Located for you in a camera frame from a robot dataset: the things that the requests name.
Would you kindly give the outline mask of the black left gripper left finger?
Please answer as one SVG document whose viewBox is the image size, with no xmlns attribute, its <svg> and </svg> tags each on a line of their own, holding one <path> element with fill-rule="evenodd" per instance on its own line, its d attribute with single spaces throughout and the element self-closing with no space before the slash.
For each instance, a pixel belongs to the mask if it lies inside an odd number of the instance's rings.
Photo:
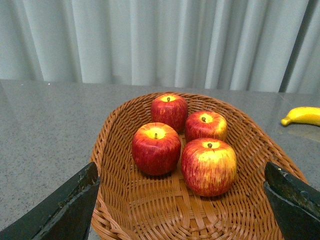
<svg viewBox="0 0 320 240">
<path fill-rule="evenodd" d="M 100 178 L 89 163 L 36 207 L 0 232 L 2 240 L 86 240 Z"/>
</svg>

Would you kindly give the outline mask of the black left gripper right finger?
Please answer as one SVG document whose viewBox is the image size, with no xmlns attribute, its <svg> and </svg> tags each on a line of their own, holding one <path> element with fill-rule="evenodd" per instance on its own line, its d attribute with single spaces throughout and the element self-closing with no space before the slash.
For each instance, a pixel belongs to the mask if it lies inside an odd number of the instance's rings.
<svg viewBox="0 0 320 240">
<path fill-rule="evenodd" d="M 264 191 L 284 239 L 318 240 L 320 192 L 271 161 L 264 176 Z"/>
</svg>

